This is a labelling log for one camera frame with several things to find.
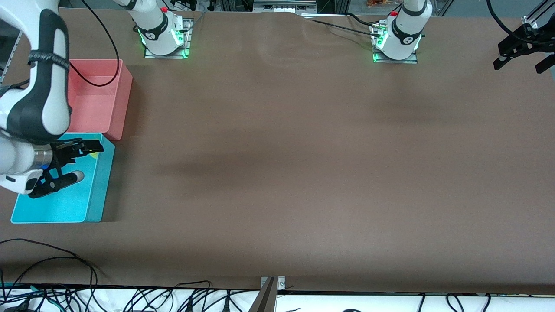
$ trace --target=cable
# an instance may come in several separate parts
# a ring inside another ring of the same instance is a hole
[[[402,5],[403,5],[403,3],[402,3],[402,2],[401,2],[401,3],[399,3],[399,5],[398,5],[398,6],[396,6],[396,7],[395,7],[395,8],[393,9],[393,11],[397,11],[397,9],[400,9]]]
[[[352,18],[356,19],[356,21],[357,21],[357,22],[359,22],[359,23],[361,23],[361,24],[363,24],[363,25],[366,25],[366,26],[372,26],[372,23],[369,23],[369,22],[365,22],[365,21],[363,21],[363,20],[359,19],[359,17],[358,17],[358,16],[356,16],[356,15],[354,15],[353,13],[350,13],[350,12],[345,12],[345,13],[343,13],[343,15],[347,15],[347,16],[350,16],[350,17],[352,17]]]
[[[486,294],[487,296],[487,301],[486,301],[486,305],[482,308],[482,312],[486,312],[487,308],[490,306],[490,302],[491,302],[491,295],[490,294]]]
[[[319,10],[318,12],[316,12],[316,14],[322,13],[322,11],[326,8],[326,5],[328,5],[331,2],[331,0],[327,0],[326,4],[322,7],[321,10]]]
[[[236,291],[236,292],[231,293],[231,294],[229,294],[229,295],[230,295],[230,296],[233,296],[233,295],[236,295],[236,294],[246,293],[246,292],[248,292],[248,291],[256,291],[256,290],[239,290],[239,291]],[[221,297],[220,299],[214,301],[213,303],[209,304],[205,309],[202,309],[200,312],[206,312],[206,311],[208,311],[208,309],[210,309],[213,305],[215,305],[216,303],[218,303],[218,302],[224,300],[226,297],[227,297],[227,295],[225,295],[225,296]]]
[[[170,9],[170,6],[166,3],[166,1],[162,0],[162,3],[164,3],[164,5],[165,5],[168,9]]]
[[[518,35],[516,35],[514,32],[512,32],[507,26],[505,26],[505,24],[503,24],[503,22],[501,21],[501,19],[499,18],[499,16],[497,16],[497,14],[495,14],[495,12],[493,11],[493,7],[491,6],[491,0],[486,0],[486,4],[487,4],[487,8],[491,14],[491,17],[493,17],[493,19],[496,21],[496,23],[499,25],[499,27],[501,27],[502,30],[504,30],[506,33],[508,33],[510,36],[513,36],[514,38],[518,39],[519,41],[523,41],[526,43],[531,43],[531,44],[539,44],[542,46],[552,46],[553,44],[555,44],[555,40],[551,40],[551,41],[534,41],[534,40],[529,40],[529,39],[524,39],[519,37]]]
[[[239,312],[243,312],[243,310],[241,310],[241,308],[237,305],[237,303],[235,303],[235,301],[233,301],[231,296],[229,297],[229,301],[231,302],[231,304],[233,304],[237,308],[237,310],[239,310]]]
[[[422,306],[424,305],[424,300],[426,299],[426,293],[422,293],[422,299],[418,305],[418,312],[422,312]]]
[[[451,294],[451,293],[448,293],[448,294],[445,296],[445,300],[447,301],[447,305],[449,305],[449,308],[451,308],[451,310],[453,310],[454,312],[459,312],[459,311],[457,311],[457,309],[455,309],[455,308],[451,305],[451,303],[449,302],[449,296],[455,297],[455,299],[457,300],[458,306],[461,307],[461,312],[465,312],[465,309],[462,307],[461,301],[458,299],[457,296],[455,296],[455,295],[453,295],[453,294]]]
[[[171,2],[173,2],[173,3],[177,2],[177,3],[181,4],[182,6],[186,7],[187,9],[189,9],[191,11],[193,10],[193,9],[191,9],[191,7],[188,4],[185,4],[182,0],[174,0],[174,1],[170,1],[170,3]]]
[[[104,31],[106,32],[106,35],[108,35],[108,39],[110,39],[110,42],[112,43],[112,47],[114,47],[114,52],[115,52],[115,58],[117,60],[117,64],[115,66],[115,73],[114,76],[110,79],[110,81],[103,83],[103,84],[96,84],[93,83],[91,81],[89,81],[88,79],[85,78],[85,76],[83,76],[76,68],[73,64],[70,63],[71,68],[73,68],[73,70],[77,73],[77,75],[79,75],[79,77],[81,77],[82,80],[84,80],[85,82],[87,82],[90,85],[93,85],[95,87],[105,87],[106,85],[109,85],[112,83],[112,81],[114,81],[116,79],[116,77],[118,76],[119,73],[119,53],[118,53],[118,49],[115,46],[114,40],[112,39],[112,36],[110,35],[110,33],[108,32],[108,30],[106,29],[106,26],[104,25],[104,23],[102,22],[102,20],[100,20],[100,18],[98,17],[98,15],[93,11],[93,9],[91,9],[91,7],[85,2],[85,0],[81,0],[81,2],[83,2],[83,4],[89,9],[89,11],[94,15],[94,17],[98,20],[98,22],[100,23],[100,25],[102,26],[102,28],[104,28]]]
[[[345,29],[346,31],[351,31],[351,32],[355,32],[355,33],[367,34],[368,36],[372,36],[372,37],[379,37],[380,36],[379,34],[376,34],[376,33],[363,32],[363,31],[359,31],[357,29],[352,29],[352,28],[347,28],[347,27],[343,27],[343,26],[339,26],[339,25],[335,25],[335,24],[322,22],[322,21],[317,21],[315,19],[310,19],[310,20],[315,22],[315,23],[320,23],[320,24],[324,24],[324,25],[328,25],[328,26],[332,26],[332,27],[341,28],[341,29]]]

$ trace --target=pink plastic container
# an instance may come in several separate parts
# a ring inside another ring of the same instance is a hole
[[[115,59],[70,61],[86,79],[95,84],[110,81],[117,65]],[[73,112],[68,132],[101,132],[110,140],[120,140],[132,81],[133,77],[121,60],[116,79],[105,87],[88,84],[71,68],[68,77],[68,101]]]

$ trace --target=blue plastic container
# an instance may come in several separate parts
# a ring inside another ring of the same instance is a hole
[[[100,222],[102,219],[114,144],[101,133],[68,133],[61,138],[98,139],[104,152],[77,158],[75,164],[62,168],[64,174],[82,171],[85,174],[82,181],[45,197],[17,196],[12,223],[80,223]]]

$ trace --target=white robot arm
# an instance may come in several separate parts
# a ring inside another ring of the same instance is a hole
[[[0,186],[33,198],[81,181],[82,172],[63,174],[61,168],[104,150],[98,140],[58,140],[70,121],[68,31],[58,1],[0,0],[0,18],[23,31],[31,45],[29,80],[0,88]],[[176,36],[183,20],[162,12],[155,0],[114,1],[132,15],[152,53],[166,55],[183,45]]]
[[[377,41],[376,48],[393,60],[403,60],[418,48],[424,25],[432,15],[433,7],[429,0],[405,0],[397,16],[381,20],[385,31]]]
[[[113,1],[131,14],[145,46],[152,53],[164,56],[184,44],[183,36],[177,35],[183,29],[183,18],[167,9],[163,12],[156,0]]]
[[[52,160],[49,143],[69,127],[67,28],[57,0],[3,0],[0,18],[31,45],[28,87],[0,90],[0,185],[27,194]]]

